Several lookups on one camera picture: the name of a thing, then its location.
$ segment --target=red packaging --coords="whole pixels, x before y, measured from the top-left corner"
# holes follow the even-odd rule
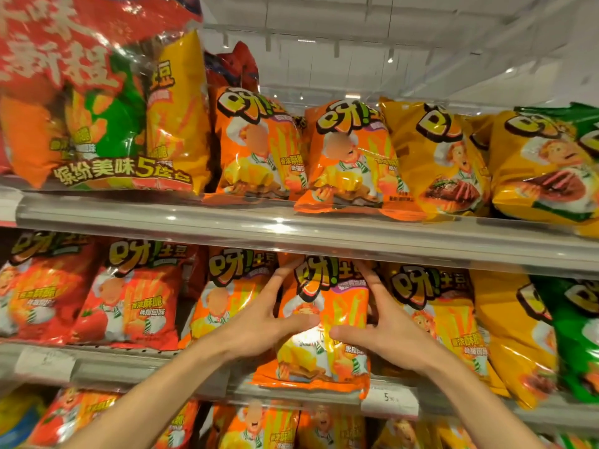
[[[23,233],[0,269],[0,335],[66,343],[100,251],[86,234]]]
[[[48,411],[35,426],[27,445],[54,447],[89,425],[121,397],[116,393],[82,391],[75,388],[58,392]],[[191,400],[179,411],[156,441],[153,449],[186,449],[198,414],[198,402]]]
[[[71,343],[176,350],[175,314],[183,264],[196,247],[118,239],[96,276]]]

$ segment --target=forearm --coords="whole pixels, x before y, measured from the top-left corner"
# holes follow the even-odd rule
[[[544,448],[533,431],[453,353],[439,350],[425,374],[447,396],[477,448]]]
[[[194,391],[227,360],[222,340],[205,336],[77,432],[63,449],[150,448]]]

